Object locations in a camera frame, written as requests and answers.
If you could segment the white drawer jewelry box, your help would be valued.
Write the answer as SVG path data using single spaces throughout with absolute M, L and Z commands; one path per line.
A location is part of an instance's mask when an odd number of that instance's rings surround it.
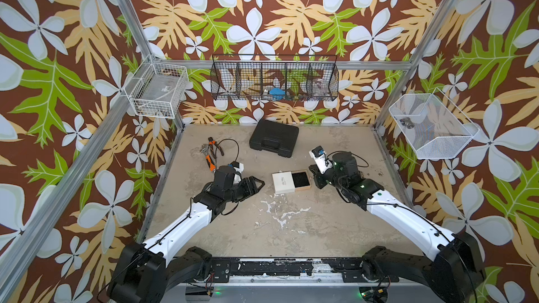
M 276 195 L 307 191 L 312 188 L 306 170 L 273 173 L 272 179 Z

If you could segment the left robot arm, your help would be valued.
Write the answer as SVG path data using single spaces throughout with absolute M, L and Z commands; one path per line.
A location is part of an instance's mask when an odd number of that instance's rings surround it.
M 114 302 L 160 302 L 180 283 L 209 277 L 211 254 L 190 248 L 178 252 L 200 230 L 225 215 L 228 203 L 238 204 L 259 193 L 263 180 L 242 177 L 234 166 L 219 167 L 202 191 L 191 198 L 188 209 L 163 231 L 141 244 L 125 247 L 106 295 Z

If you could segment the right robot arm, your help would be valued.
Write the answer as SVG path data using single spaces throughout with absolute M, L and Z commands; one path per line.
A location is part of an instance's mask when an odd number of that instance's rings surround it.
M 359 172 L 350 151 L 327 157 L 318 146 L 310 151 L 309 167 L 318 189 L 331 185 L 346 203 L 384 220 L 422 252 L 421 256 L 376 246 L 362 256 L 362 277 L 381 283 L 392 277 L 429 287 L 444 302 L 464 302 L 484 282 L 486 272 L 479 244 L 466 232 L 453 233 L 404 205 L 382 185 Z

